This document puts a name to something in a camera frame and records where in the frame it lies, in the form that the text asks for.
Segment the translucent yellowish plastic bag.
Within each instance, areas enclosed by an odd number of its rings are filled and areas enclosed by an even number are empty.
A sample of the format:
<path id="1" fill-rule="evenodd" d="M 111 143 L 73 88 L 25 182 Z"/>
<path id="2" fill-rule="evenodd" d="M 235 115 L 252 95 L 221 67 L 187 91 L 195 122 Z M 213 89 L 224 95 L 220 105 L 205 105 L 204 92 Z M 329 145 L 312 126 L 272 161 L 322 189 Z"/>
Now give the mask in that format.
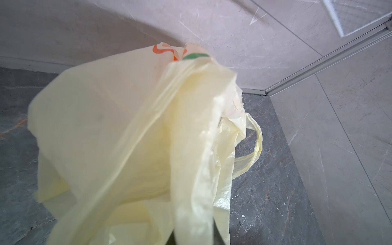
<path id="1" fill-rule="evenodd" d="M 263 141 L 236 79 L 192 43 L 57 76 L 28 108 L 47 244 L 229 244 L 232 181 Z"/>

